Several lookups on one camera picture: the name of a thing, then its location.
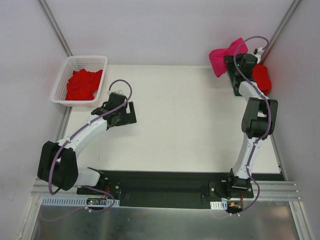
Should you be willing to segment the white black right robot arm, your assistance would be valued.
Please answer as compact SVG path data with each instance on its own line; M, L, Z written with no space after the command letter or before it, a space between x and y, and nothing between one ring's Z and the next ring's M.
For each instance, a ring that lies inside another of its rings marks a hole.
M241 149L227 181L222 183L222 194L231 199L241 197L252 188L253 164L262 144L275 129L278 101L268 98L253 79L253 69L258 62L255 55L227 55L223 60L234 95L242 96L246 101L241 121Z

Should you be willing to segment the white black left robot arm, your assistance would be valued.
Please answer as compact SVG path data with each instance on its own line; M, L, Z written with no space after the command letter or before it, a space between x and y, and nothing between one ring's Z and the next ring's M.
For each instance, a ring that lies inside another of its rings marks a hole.
M48 183L50 192L53 186L64 191L88 186L96 195L103 193L106 189L103 173L93 168L79 167L77 158L100 134L113 127L135 123L134 103L125 95L112 92L108 101L90 113L83 126L57 142L47 141L42 146L37 177Z

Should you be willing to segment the pink t shirt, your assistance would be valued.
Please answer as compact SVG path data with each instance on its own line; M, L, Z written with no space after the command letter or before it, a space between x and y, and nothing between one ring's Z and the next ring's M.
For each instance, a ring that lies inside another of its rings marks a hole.
M233 58L235 53L242 54L242 53L248 52L248 47L243 42L244 42L244 39L240 37L234 42L232 42L228 48L218 48L218 49L212 50L208 54L208 58L212 66L213 73L217 78L219 78L220 76L222 76L224 73L227 72L227 65L225 63L224 57L231 56L231 58Z

